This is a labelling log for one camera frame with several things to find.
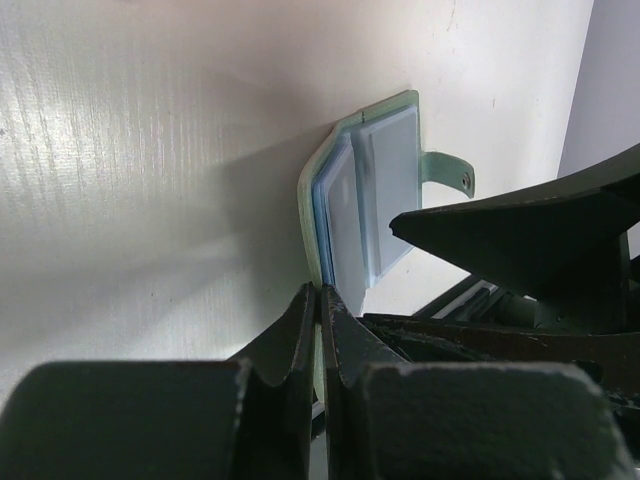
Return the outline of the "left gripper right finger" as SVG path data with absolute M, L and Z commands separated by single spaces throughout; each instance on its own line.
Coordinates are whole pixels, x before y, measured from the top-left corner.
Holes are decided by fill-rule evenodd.
M 331 478 L 624 477 L 624 437 L 578 367 L 409 362 L 330 285 L 320 311 Z

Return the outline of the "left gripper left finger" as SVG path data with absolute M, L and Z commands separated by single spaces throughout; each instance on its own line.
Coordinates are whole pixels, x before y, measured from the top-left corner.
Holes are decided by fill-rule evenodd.
M 225 361 L 58 361 L 1 413 L 5 479 L 304 479 L 316 292 Z

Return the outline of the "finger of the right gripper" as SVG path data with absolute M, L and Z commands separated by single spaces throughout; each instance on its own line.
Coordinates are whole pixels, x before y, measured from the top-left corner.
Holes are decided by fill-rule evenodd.
M 586 335 L 490 326 L 469 322 L 417 320 L 410 316 L 366 314 L 369 328 L 409 336 L 436 337 L 466 350 L 504 361 L 579 362 L 621 409 L 639 408 L 639 334 Z
M 561 270 L 639 221 L 639 148 L 490 198 L 405 212 L 395 237 L 532 297 Z

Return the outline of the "green leather card holder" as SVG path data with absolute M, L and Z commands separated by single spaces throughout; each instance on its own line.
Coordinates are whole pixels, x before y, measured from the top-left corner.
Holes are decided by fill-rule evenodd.
M 364 179 L 364 174 L 366 173 L 366 165 L 364 164 L 364 148 L 358 140 L 358 134 L 364 126 L 408 106 L 415 106 L 418 111 L 418 187 L 420 203 L 417 208 L 404 212 L 422 209 L 422 187 L 426 182 L 438 183 L 457 190 L 467 198 L 474 197 L 476 176 L 474 168 L 469 162 L 443 152 L 425 152 L 422 150 L 419 94 L 417 91 L 403 91 L 344 117 L 333 126 L 328 137 L 307 161 L 300 174 L 297 185 L 297 202 L 302 238 L 311 274 L 311 281 L 316 287 L 328 284 L 335 288 L 327 221 L 326 178 L 332 164 L 335 162 L 336 156 L 346 145 L 352 147 L 355 158 L 356 188 L 365 267 L 365 297 L 367 291 L 374 288 L 384 276 L 410 252 L 410 244 L 393 235 L 405 243 L 409 247 L 409 250 L 381 278 L 376 279 L 374 277 L 370 220 L 368 216 L 370 208 L 366 204 L 368 195 L 365 193 L 366 180 Z

